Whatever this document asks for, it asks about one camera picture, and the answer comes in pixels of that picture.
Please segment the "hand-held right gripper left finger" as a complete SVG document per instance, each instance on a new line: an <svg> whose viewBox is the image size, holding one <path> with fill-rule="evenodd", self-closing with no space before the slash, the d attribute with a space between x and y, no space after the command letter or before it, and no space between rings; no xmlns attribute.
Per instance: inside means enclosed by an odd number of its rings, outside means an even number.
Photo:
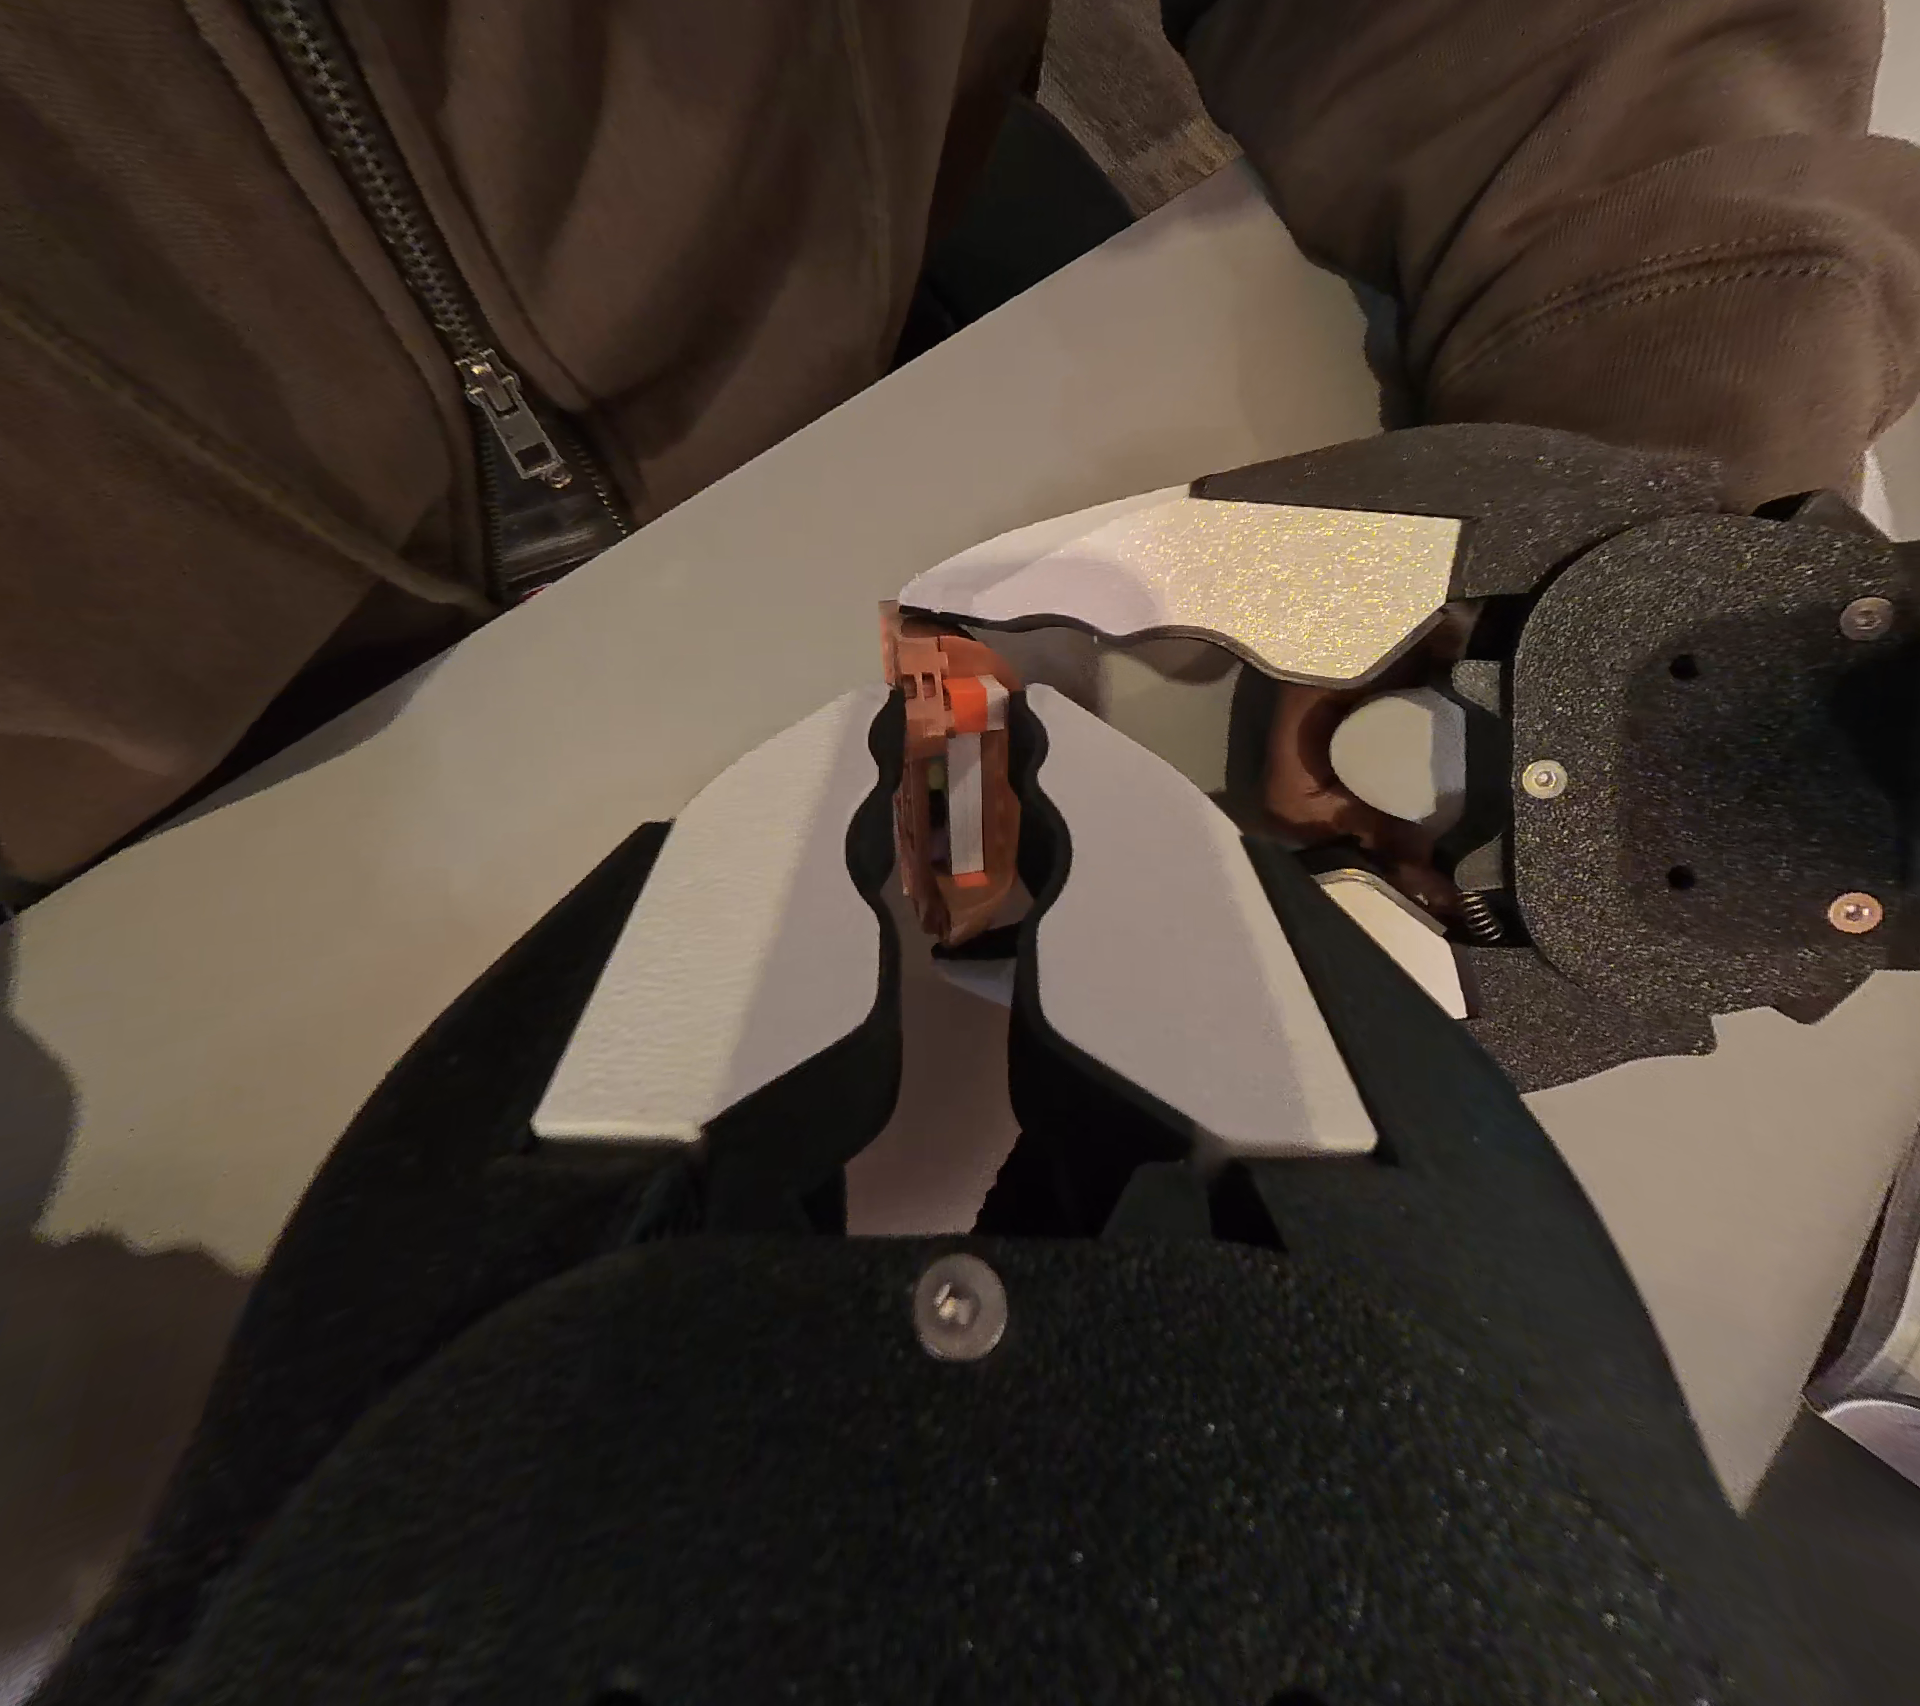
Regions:
<svg viewBox="0 0 1920 1706"><path fill-rule="evenodd" d="M899 707L861 685L671 825L537 1106L545 1147L687 1147L883 996Z"/></svg>

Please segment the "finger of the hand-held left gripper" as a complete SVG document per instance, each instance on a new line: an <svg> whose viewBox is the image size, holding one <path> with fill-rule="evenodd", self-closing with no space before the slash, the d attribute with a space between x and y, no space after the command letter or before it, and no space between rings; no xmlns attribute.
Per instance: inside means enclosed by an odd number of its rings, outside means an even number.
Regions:
<svg viewBox="0 0 1920 1706"><path fill-rule="evenodd" d="M1195 638L1271 680L1361 687L1444 615L1458 518L1138 494L975 544L904 615L1112 642Z"/></svg>
<svg viewBox="0 0 1920 1706"><path fill-rule="evenodd" d="M1446 928L1372 872L1323 872L1317 884L1451 1019L1470 1015Z"/></svg>

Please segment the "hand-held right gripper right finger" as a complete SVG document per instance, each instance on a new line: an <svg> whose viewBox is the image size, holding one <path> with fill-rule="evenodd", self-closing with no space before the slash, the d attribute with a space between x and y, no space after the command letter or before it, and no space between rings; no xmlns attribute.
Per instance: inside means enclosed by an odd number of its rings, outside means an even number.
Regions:
<svg viewBox="0 0 1920 1706"><path fill-rule="evenodd" d="M1369 1156L1377 1123L1230 816L1050 687L1018 719L1036 1037L1223 1156Z"/></svg>

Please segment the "brown lego model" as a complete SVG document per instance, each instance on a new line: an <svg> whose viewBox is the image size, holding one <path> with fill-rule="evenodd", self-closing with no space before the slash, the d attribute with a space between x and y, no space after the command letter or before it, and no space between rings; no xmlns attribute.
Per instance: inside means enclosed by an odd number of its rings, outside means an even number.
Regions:
<svg viewBox="0 0 1920 1706"><path fill-rule="evenodd" d="M1022 680L994 646L884 603L880 659L902 697L904 770L895 796L896 863L938 946L990 934L1018 881L1022 809L1010 715Z"/></svg>

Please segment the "person's left forearm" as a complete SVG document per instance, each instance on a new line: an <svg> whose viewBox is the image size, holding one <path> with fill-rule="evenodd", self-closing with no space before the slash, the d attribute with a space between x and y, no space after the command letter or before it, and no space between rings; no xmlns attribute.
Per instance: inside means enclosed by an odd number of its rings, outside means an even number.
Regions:
<svg viewBox="0 0 1920 1706"><path fill-rule="evenodd" d="M1394 305L1418 422L1852 493L1916 399L1885 0L1162 0L1303 251Z"/></svg>

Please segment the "person's left hand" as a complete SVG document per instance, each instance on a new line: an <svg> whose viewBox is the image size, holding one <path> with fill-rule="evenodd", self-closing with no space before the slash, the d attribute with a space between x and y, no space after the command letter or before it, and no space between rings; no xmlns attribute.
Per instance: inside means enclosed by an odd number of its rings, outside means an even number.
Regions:
<svg viewBox="0 0 1920 1706"><path fill-rule="evenodd" d="M1218 802L1242 830L1317 871L1354 864L1423 888L1437 876L1432 828L1363 801L1333 767L1333 737L1381 687L1323 688L1244 666L1232 693Z"/></svg>

